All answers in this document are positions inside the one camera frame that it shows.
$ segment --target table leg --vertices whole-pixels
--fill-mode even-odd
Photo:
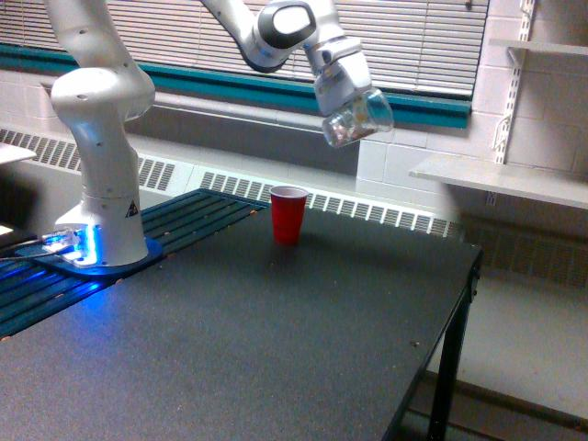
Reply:
[[[445,332],[441,365],[439,366],[439,376],[437,377],[435,388],[435,400],[431,412],[429,433],[426,438],[427,441],[445,440],[453,389],[458,377],[459,358],[461,357],[461,347],[463,346],[463,339],[466,333],[470,303],[471,297],[464,296]]]

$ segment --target cable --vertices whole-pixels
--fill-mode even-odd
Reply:
[[[72,229],[65,229],[58,232],[50,232],[49,234],[45,234],[40,239],[34,239],[32,241],[26,241],[17,243],[15,245],[8,246],[3,250],[0,250],[0,255],[6,254],[10,251],[16,251],[23,246],[30,246],[30,245],[49,245],[60,243],[62,248],[57,251],[49,252],[49,253],[42,253],[42,254],[33,254],[33,255],[23,255],[23,256],[12,256],[12,257],[0,257],[0,263],[2,262],[18,262],[23,260],[32,260],[38,259],[40,257],[50,257],[52,255],[58,254],[65,254],[70,253],[74,250],[74,247],[80,242],[79,237],[77,236],[79,231],[75,231]]]
[[[38,259],[40,257],[50,257],[52,255],[62,254],[63,252],[64,252],[64,250],[55,251],[53,253],[23,255],[23,256],[16,256],[16,257],[0,257],[0,262],[18,262],[18,261],[22,261],[22,260],[32,260],[32,259]]]
[[[21,248],[23,246],[37,245],[40,243],[43,243],[43,241],[41,239],[33,239],[32,241],[17,243],[16,245],[11,245],[11,246],[7,246],[6,248],[3,248],[2,250],[0,250],[0,254],[6,254],[9,251],[17,250],[18,248]]]

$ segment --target warning label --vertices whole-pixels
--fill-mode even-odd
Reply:
[[[137,214],[139,214],[139,209],[137,208],[137,204],[135,204],[135,201],[133,200],[130,203],[129,209],[127,210],[127,216],[125,216],[125,217],[132,218],[133,216],[136,216]]]

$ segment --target clear plastic object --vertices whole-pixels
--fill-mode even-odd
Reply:
[[[340,148],[378,131],[390,131],[394,117],[388,100],[379,89],[364,92],[345,104],[322,123],[329,145]]]

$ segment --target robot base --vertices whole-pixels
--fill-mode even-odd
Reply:
[[[139,262],[123,266],[95,266],[93,268],[79,268],[71,263],[63,260],[58,255],[51,255],[47,257],[33,258],[32,260],[42,266],[49,267],[55,271],[67,274],[69,276],[76,276],[82,278],[107,278],[119,279],[138,273],[147,266],[151,266],[163,259],[164,249],[155,240],[145,238],[147,244],[148,254]],[[35,254],[46,253],[41,245],[33,245],[20,248],[17,254],[23,257],[32,256]]]

